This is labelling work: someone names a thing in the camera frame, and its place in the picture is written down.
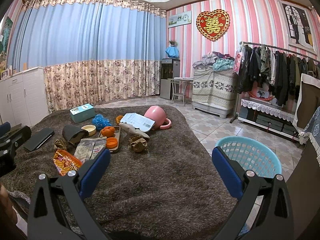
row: orange bottle cap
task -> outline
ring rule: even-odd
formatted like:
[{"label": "orange bottle cap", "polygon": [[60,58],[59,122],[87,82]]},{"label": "orange bottle cap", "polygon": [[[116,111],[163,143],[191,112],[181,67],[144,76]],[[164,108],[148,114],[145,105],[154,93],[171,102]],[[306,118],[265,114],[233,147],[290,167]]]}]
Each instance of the orange bottle cap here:
[{"label": "orange bottle cap", "polygon": [[106,148],[113,149],[113,148],[116,148],[117,145],[118,145],[117,138],[114,138],[114,137],[107,138]]}]

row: white cabinet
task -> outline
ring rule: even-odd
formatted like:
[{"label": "white cabinet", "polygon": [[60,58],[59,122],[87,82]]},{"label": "white cabinet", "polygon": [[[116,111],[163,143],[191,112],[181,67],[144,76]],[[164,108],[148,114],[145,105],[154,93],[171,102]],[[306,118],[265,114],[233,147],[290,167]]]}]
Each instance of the white cabinet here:
[{"label": "white cabinet", "polygon": [[3,123],[9,122],[11,126],[15,126],[16,122],[11,108],[8,85],[9,83],[6,80],[0,82],[0,116]]},{"label": "white cabinet", "polygon": [[0,115],[11,126],[22,123],[33,126],[49,114],[43,68],[37,67],[15,74],[0,82]]}]

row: metal screw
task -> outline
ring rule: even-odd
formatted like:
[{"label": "metal screw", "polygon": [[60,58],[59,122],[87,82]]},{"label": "metal screw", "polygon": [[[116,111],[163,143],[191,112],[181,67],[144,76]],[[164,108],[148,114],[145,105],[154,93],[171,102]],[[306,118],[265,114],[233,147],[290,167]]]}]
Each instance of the metal screw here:
[{"label": "metal screw", "polygon": [[277,174],[276,178],[277,178],[277,180],[283,180],[283,176],[280,174]]},{"label": "metal screw", "polygon": [[76,172],[76,171],[74,171],[74,170],[69,171],[69,172],[68,172],[68,176],[69,176],[69,177],[73,177],[73,176],[75,176],[75,175],[76,175],[76,173],[77,173],[77,172]]},{"label": "metal screw", "polygon": [[41,179],[41,180],[45,179],[45,174],[44,174],[44,173],[41,173],[41,174],[39,175],[39,179]]},{"label": "metal screw", "polygon": [[253,177],[255,175],[254,171],[247,171],[246,174],[248,177]]}]

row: black phone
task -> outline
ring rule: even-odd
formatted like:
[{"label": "black phone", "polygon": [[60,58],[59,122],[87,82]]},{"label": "black phone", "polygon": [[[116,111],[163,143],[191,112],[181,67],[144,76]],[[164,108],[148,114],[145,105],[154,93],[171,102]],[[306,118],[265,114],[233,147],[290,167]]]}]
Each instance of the black phone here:
[{"label": "black phone", "polygon": [[23,145],[28,152],[35,151],[41,147],[52,135],[54,130],[52,128],[43,128],[41,131],[35,133],[31,138]]}]

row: teal box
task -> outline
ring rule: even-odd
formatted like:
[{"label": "teal box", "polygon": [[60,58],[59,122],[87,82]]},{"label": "teal box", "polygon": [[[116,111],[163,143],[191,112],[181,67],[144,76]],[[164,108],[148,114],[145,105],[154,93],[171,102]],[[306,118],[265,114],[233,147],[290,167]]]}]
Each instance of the teal box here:
[{"label": "teal box", "polygon": [[82,122],[89,118],[94,117],[96,114],[94,108],[90,104],[85,104],[83,106],[78,106],[70,110],[70,115],[75,123]]}]

